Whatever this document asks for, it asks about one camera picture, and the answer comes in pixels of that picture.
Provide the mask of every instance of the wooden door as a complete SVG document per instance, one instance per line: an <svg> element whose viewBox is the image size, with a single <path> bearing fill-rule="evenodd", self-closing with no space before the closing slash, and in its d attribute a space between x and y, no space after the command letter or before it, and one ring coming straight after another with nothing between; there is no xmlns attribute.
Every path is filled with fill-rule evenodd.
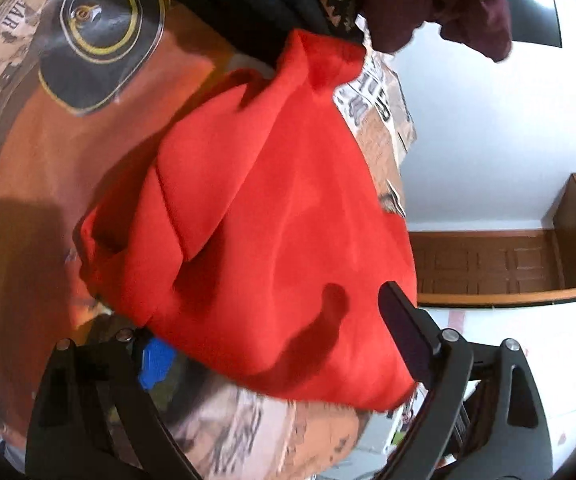
<svg viewBox="0 0 576 480"><path fill-rule="evenodd" d="M418 291L516 294L562 288L554 234L411 233Z"/></svg>

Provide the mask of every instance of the red cloth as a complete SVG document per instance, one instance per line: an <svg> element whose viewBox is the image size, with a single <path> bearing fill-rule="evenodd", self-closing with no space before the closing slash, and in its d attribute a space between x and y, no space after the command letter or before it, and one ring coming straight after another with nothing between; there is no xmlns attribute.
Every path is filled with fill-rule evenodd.
<svg viewBox="0 0 576 480"><path fill-rule="evenodd" d="M364 55L294 31L272 82L233 73L82 222L91 291L257 392L400 404L413 380L377 294L416 301L409 238L332 101Z"/></svg>
<svg viewBox="0 0 576 480"><path fill-rule="evenodd" d="M423 22L442 26L441 37L478 50L494 61L510 54L510 8L506 0L364 0L361 10L375 50L395 52Z"/></svg>

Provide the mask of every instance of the blue object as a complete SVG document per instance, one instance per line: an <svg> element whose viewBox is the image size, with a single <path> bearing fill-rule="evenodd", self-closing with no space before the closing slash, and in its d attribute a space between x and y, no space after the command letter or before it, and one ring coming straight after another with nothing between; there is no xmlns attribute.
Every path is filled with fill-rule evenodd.
<svg viewBox="0 0 576 480"><path fill-rule="evenodd" d="M138 382L144 390L151 390L167 376L177 351L170 345L153 337L143 349Z"/></svg>

